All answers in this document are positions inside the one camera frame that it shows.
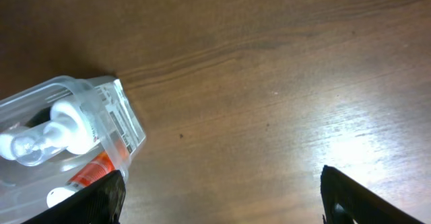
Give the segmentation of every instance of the clear plastic box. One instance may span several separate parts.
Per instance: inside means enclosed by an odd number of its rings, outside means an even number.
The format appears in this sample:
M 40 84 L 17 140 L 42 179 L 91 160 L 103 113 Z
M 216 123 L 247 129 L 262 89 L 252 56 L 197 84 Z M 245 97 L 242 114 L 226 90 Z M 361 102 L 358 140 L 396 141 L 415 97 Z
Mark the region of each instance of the clear plastic box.
M 133 150 L 128 140 L 121 144 L 112 139 L 112 131 L 118 130 L 100 95 L 97 85 L 109 83 L 114 85 L 116 94 L 109 95 L 110 104 L 118 106 L 127 118 L 122 131 L 133 133 L 136 140 Z M 66 181 L 75 175 L 97 154 L 105 151 L 116 169 L 121 170 L 124 181 L 129 176 L 128 167 L 133 157 L 142 148 L 145 133 L 136 119 L 118 79 L 103 76 L 95 79 L 74 79 L 68 76 L 55 77 L 21 93 L 0 101 L 0 133 L 10 128 L 25 125 L 34 115 L 49 108 L 60 98 L 70 95 L 86 107 L 96 129 L 88 128 L 88 132 L 96 131 L 100 139 L 98 144 L 85 155 L 73 155 L 67 151 L 54 156 L 48 161 L 33 167 L 21 165 L 0 157 L 0 223 L 21 223 L 43 211 L 47 194 L 56 187 L 64 186 Z

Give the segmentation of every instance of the barcode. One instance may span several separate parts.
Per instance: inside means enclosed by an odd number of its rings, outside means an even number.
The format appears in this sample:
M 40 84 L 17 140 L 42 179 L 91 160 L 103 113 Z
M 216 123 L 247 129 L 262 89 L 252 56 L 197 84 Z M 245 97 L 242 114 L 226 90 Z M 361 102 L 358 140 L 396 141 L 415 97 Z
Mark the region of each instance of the barcode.
M 72 186 L 77 190 L 82 190 L 84 188 L 81 184 L 78 184 L 77 182 L 70 182 L 70 181 L 66 183 L 66 186 Z
M 106 101 L 106 96 L 103 93 L 103 91 L 100 88 L 96 88 L 96 90 L 97 90 L 97 94 L 99 94 L 100 99 L 102 100 L 102 102 L 105 102 Z
M 109 112 L 110 117 L 112 118 L 112 120 L 114 121 L 115 126 L 117 127 L 117 129 L 120 132 L 120 135 L 122 136 L 124 134 L 124 130 L 123 128 L 121 128 L 121 125 L 119 123 L 119 120 L 117 119 L 117 117 L 115 116 L 114 112 Z
M 117 108 L 117 110 L 119 111 L 121 120 L 123 120 L 123 123 L 124 123 L 125 127 L 127 128 L 127 121 L 126 121 L 126 119 L 125 119 L 125 117 L 123 115 L 123 111 L 120 108 Z
M 133 152 L 133 149 L 132 149 L 132 147 L 130 147 L 130 145 L 127 146 L 127 151 L 129 152 L 129 154 Z
M 129 146 L 130 145 L 130 142 L 129 142 L 129 140 L 127 139 L 127 134 L 125 134 L 124 136 L 123 136 L 123 139 L 124 139 L 124 142 L 126 143 L 126 146 Z

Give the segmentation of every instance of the black object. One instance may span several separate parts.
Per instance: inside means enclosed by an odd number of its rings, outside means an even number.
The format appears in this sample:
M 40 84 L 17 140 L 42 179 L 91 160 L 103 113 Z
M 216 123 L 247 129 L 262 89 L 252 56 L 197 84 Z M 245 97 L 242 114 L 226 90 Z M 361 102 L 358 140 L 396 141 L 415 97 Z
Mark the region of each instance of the black object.
M 323 223 L 422 223 L 334 167 L 323 167 L 321 194 L 326 215 Z
M 23 224 L 119 224 L 125 196 L 123 177 L 115 170 Z

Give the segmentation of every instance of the printed label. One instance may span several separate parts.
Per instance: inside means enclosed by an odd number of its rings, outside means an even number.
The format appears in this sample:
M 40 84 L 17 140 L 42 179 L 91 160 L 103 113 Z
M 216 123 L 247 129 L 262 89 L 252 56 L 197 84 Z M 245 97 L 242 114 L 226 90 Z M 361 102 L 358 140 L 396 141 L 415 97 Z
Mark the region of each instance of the printed label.
M 145 133 L 130 108 L 119 80 L 96 87 L 127 151 L 132 154 L 143 142 Z
M 81 104 L 79 106 L 79 109 L 81 110 L 81 112 L 86 116 L 87 120 L 85 121 L 86 124 L 88 124 L 88 126 L 90 127 L 91 130 L 91 135 L 92 135 L 92 140 L 94 144 L 97 144 L 100 142 L 100 138 L 97 134 L 97 130 L 96 130 L 96 126 L 95 126 L 95 120 L 93 115 L 89 112 L 89 110 L 87 110 L 86 104 Z

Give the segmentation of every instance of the orange label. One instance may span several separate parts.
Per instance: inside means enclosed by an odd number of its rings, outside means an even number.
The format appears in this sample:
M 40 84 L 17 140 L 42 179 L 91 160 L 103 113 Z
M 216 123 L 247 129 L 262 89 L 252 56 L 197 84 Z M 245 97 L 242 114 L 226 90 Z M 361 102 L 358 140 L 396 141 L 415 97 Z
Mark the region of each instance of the orange label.
M 76 175 L 74 175 L 66 185 L 72 185 L 76 188 L 84 188 L 114 170 L 115 167 L 109 159 L 108 154 L 103 151 L 82 170 L 76 173 Z

